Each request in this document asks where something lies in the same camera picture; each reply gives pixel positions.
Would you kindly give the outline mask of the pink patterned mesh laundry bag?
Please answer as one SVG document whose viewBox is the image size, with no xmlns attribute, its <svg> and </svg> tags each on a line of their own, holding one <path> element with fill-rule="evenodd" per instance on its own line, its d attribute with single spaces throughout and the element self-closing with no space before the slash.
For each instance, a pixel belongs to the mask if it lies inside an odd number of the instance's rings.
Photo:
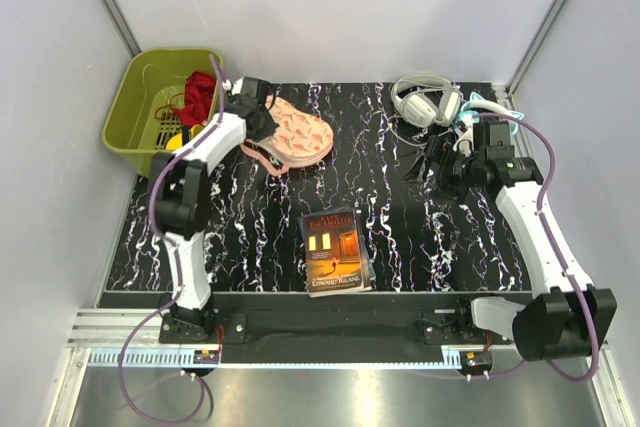
<svg viewBox="0 0 640 427">
<path fill-rule="evenodd" d="M 298 110 L 281 97 L 269 112 L 278 124 L 276 132 L 260 141 L 247 140 L 240 149 L 270 175 L 316 165 L 332 150 L 334 132 L 321 118 Z"/>
</svg>

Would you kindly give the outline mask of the yellow bra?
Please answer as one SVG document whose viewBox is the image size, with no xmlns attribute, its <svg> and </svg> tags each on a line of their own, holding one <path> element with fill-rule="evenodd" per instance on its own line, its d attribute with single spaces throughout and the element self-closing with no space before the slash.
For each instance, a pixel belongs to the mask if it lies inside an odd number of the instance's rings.
<svg viewBox="0 0 640 427">
<path fill-rule="evenodd" d="M 182 126 L 181 130 L 173 135 L 166 143 L 165 148 L 168 151 L 176 151 L 188 144 L 204 130 L 202 124 L 196 124 L 192 127 Z"/>
</svg>

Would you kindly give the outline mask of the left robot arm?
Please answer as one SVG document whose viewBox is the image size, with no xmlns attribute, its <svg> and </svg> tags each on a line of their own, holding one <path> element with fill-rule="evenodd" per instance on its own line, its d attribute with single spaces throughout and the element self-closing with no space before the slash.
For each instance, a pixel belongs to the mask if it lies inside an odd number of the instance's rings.
<svg viewBox="0 0 640 427">
<path fill-rule="evenodd" d="M 173 293 L 161 308 L 169 324 L 196 343 L 220 329 L 204 261 L 204 230 L 212 214 L 210 174 L 226 155 L 247 140 L 263 140 L 277 124 L 270 113 L 272 84 L 243 77 L 227 83 L 219 110 L 204 129 L 174 152 L 156 154 L 151 163 L 149 223 L 169 259 Z"/>
</svg>

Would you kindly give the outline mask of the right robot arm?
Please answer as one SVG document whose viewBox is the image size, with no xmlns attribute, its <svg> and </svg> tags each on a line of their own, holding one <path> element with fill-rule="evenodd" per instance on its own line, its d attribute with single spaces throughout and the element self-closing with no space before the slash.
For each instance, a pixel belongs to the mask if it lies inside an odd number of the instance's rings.
<svg viewBox="0 0 640 427">
<path fill-rule="evenodd" d="M 531 285 L 526 304 L 485 295 L 463 301 L 454 331 L 466 343 L 488 332 L 515 344 L 525 361 L 595 359 L 617 310 L 609 288 L 598 288 L 580 266 L 555 220 L 547 198 L 552 176 L 511 141 L 512 119 L 479 114 L 469 129 L 469 154 L 451 132 L 431 136 L 420 168 L 430 170 L 445 199 L 465 202 L 471 190 L 491 199 L 515 239 Z"/>
</svg>

